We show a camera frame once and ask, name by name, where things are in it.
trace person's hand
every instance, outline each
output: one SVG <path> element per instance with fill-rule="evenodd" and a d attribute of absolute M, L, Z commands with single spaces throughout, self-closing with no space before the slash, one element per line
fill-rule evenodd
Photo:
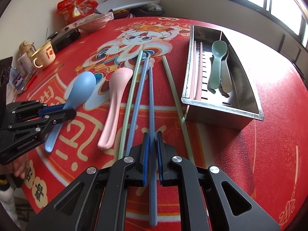
<path fill-rule="evenodd" d="M 8 164 L 7 166 L 13 171 L 15 177 L 25 178 L 26 170 L 29 165 L 28 155 L 24 154 L 18 157 L 16 160 Z"/>

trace chopstick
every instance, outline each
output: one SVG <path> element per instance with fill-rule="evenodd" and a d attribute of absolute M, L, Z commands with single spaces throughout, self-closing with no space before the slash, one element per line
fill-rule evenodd
<path fill-rule="evenodd" d="M 142 50 L 139 51 L 137 61 L 136 61 L 136 65 L 135 65 L 135 69 L 134 69 L 133 78 L 132 78 L 132 81 L 131 81 L 131 87 L 129 89 L 128 100 L 127 100 L 127 104 L 126 104 L 124 121 L 123 121 L 123 126 L 122 126 L 122 134 L 121 134 L 121 140 L 120 140 L 118 160 L 122 159 L 123 154 L 124 154 L 124 146 L 125 146 L 127 126 L 128 126 L 128 120 L 129 120 L 129 113 L 131 111 L 131 103 L 133 101 L 134 90 L 135 90 L 135 86 L 136 86 L 138 69 L 139 69 L 139 66 L 140 66 L 142 53 L 143 53 Z"/>
<path fill-rule="evenodd" d="M 150 164 L 149 164 L 149 223 L 151 227 L 157 225 L 157 185 L 156 185 L 156 152 L 155 152 L 155 113 L 153 70 L 149 68 L 149 117 L 150 117 Z"/>
<path fill-rule="evenodd" d="M 188 156 L 188 159 L 193 164 L 195 164 L 194 159 L 193 159 L 193 151 L 192 151 L 192 148 L 191 148 L 191 145 L 190 145 L 190 140 L 189 140 L 189 135 L 188 135 L 188 130 L 187 130 L 185 118 L 184 118 L 184 115 L 183 115 L 180 99 L 177 95 L 177 89 L 175 87 L 174 80 L 172 78 L 172 74 L 171 74 L 171 71 L 170 71 L 166 57 L 163 56 L 162 60 L 163 60 L 163 64 L 164 64 L 164 67 L 165 67 L 165 70 L 166 70 L 166 73 L 167 73 L 167 77 L 168 77 L 168 80 L 169 80 L 169 84 L 170 84 L 170 87 L 171 87 L 175 106 L 177 108 L 177 114 L 179 116 L 179 120 L 180 120 L 180 124 L 181 124 L 181 128 L 182 128 L 182 133 L 183 133 L 184 142 L 185 142 L 185 146 L 186 146 L 187 156 Z"/>
<path fill-rule="evenodd" d="M 202 54 L 203 54 L 203 46 L 202 42 L 200 42 L 200 54 L 199 54 L 199 69 L 198 69 L 198 79 L 197 79 L 197 91 L 195 100 L 201 100 L 201 86 L 202 86 Z"/>
<path fill-rule="evenodd" d="M 195 98 L 195 79 L 196 79 L 196 41 L 194 42 L 193 45 L 193 60 L 192 60 L 192 81 L 191 81 L 191 87 L 190 87 L 190 99 L 194 99 Z"/>
<path fill-rule="evenodd" d="M 127 140 L 127 145 L 126 145 L 125 156 L 129 155 L 129 152 L 130 152 L 131 147 L 133 145 L 134 134 L 135 134 L 135 126 L 136 126 L 136 123 L 137 123 L 137 117 L 138 117 L 138 112 L 139 112 L 139 107 L 140 107 L 140 102 L 141 102 L 141 96 L 142 96 L 145 76 L 147 74 L 148 67 L 149 67 L 149 58 L 146 58 L 145 61 L 144 61 L 144 64 L 143 64 L 141 78 L 140 78 L 140 81 L 139 81 L 139 87 L 138 87 L 138 91 L 137 91 L 133 115 L 131 117 L 131 126 L 130 126 L 129 133 L 128 133 L 128 140 Z"/>

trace green chopstick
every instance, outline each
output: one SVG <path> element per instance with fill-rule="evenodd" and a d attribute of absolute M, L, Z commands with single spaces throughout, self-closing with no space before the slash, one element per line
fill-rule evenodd
<path fill-rule="evenodd" d="M 182 128 L 182 133 L 183 133 L 184 142 L 185 142 L 185 146 L 186 146 L 187 156 L 188 156 L 188 159 L 193 164 L 195 164 L 195 161 L 193 159 L 193 151 L 192 151 L 192 147 L 190 145 L 190 140 L 189 140 L 189 135 L 188 135 L 188 130 L 187 130 L 185 118 L 184 118 L 184 115 L 183 115 L 180 99 L 177 95 L 177 89 L 175 87 L 174 80 L 172 78 L 172 74 L 171 74 L 171 71 L 170 71 L 166 57 L 163 56 L 162 60 L 163 60 L 163 64 L 164 64 L 164 67 L 165 67 L 165 70 L 166 70 L 166 73 L 167 73 L 167 77 L 168 77 L 168 80 L 169 80 L 169 84 L 170 84 L 170 87 L 171 87 L 175 106 L 177 108 L 177 114 L 179 116 L 179 120 L 180 120 L 180 124 L 181 124 L 181 128 Z"/>
<path fill-rule="evenodd" d="M 134 69 L 133 78 L 131 80 L 131 87 L 130 87 L 129 94 L 128 94 L 128 100 L 127 100 L 127 104 L 126 104 L 124 121 L 123 121 L 123 126 L 122 126 L 122 134 L 121 134 L 121 140 L 120 140 L 118 160 L 122 159 L 123 154 L 124 154 L 124 146 L 125 146 L 125 140 L 126 140 L 129 114 L 130 114 L 130 111 L 131 111 L 131 103 L 133 101 L 134 90 L 135 90 L 135 86 L 136 86 L 138 69 L 139 69 L 139 66 L 140 66 L 142 53 L 143 53 L 142 50 L 139 51 L 138 58 L 137 58 L 137 61 L 136 61 L 136 66 L 135 66 L 135 69 Z"/>

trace red tablecloth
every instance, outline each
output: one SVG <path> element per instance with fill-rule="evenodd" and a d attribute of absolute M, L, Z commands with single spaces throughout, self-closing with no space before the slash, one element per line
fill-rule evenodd
<path fill-rule="evenodd" d="M 64 103 L 72 81 L 85 70 L 93 72 L 97 86 L 65 123 L 53 152 L 42 147 L 29 153 L 31 173 L 23 185 L 35 212 L 40 211 L 66 185 L 89 166 L 111 166 L 118 156 L 125 103 L 124 93 L 114 147 L 99 150 L 97 142 L 109 109 L 108 80 L 119 67 L 134 68 L 139 50 L 151 57 L 154 72 L 155 125 L 166 143 L 186 157 L 182 131 L 161 56 L 166 55 L 178 95 L 182 93 L 187 63 L 190 24 L 223 30 L 255 81 L 264 122 L 253 120 L 240 133 L 216 126 L 187 122 L 197 166 L 220 166 L 284 229 L 294 218 L 308 192 L 308 92 L 292 64 L 264 44 L 238 32 L 212 24 L 177 18 L 131 18 L 109 22 L 59 52 L 35 84 L 19 100 L 48 105 Z M 130 38 L 141 35 L 143 38 Z M 148 79 L 145 82 L 134 145 L 149 126 Z M 148 187 L 129 188 L 126 230 L 180 230 L 177 188 L 158 185 L 158 225 L 148 224 Z"/>

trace packaged item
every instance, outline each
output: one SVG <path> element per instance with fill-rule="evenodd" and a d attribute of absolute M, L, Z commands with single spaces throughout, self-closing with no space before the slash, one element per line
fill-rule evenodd
<path fill-rule="evenodd" d="M 63 0 L 58 3 L 57 11 L 68 25 L 93 14 L 97 5 L 95 0 Z"/>

